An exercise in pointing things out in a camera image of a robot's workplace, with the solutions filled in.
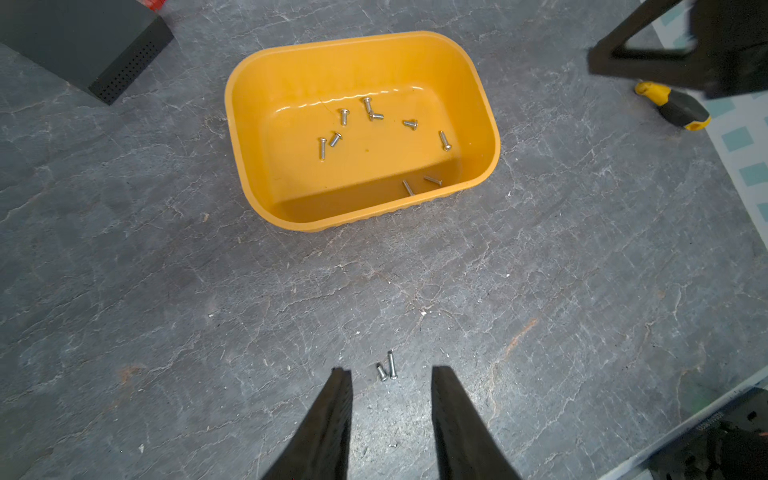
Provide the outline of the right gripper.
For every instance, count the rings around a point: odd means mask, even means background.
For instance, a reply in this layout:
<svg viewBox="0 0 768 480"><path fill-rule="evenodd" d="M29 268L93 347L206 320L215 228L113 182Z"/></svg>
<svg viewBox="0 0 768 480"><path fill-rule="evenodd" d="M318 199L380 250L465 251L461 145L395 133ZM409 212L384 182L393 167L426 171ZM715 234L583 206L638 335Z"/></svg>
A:
<svg viewBox="0 0 768 480"><path fill-rule="evenodd" d="M688 10L693 45L636 49L628 41L678 3L645 1L589 49L591 74L643 79L700 91L709 99L767 89L767 3L694 1Z"/></svg>

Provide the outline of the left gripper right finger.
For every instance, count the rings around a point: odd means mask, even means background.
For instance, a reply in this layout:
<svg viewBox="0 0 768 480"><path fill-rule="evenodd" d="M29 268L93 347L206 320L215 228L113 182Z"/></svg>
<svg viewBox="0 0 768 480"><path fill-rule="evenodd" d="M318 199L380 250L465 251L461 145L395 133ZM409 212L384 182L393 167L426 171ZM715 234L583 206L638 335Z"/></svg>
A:
<svg viewBox="0 0 768 480"><path fill-rule="evenodd" d="M441 479L520 479L451 367L432 368L431 403Z"/></svg>

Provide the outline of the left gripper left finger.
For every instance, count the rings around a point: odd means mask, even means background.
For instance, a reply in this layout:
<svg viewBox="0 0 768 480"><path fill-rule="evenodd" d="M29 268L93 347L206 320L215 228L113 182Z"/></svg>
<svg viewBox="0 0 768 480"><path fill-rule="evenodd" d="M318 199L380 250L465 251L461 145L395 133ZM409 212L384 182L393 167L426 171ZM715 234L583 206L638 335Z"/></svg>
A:
<svg viewBox="0 0 768 480"><path fill-rule="evenodd" d="M266 479L345 479L352 427L352 374L334 368Z"/></svg>

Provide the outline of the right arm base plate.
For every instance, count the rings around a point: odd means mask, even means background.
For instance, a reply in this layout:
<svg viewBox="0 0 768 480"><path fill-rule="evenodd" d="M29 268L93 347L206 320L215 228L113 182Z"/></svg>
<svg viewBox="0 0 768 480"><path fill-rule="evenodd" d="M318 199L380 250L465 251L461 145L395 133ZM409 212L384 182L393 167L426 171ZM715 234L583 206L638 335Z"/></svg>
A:
<svg viewBox="0 0 768 480"><path fill-rule="evenodd" d="M678 437L648 464L654 479L767 478L767 391L752 388Z"/></svg>

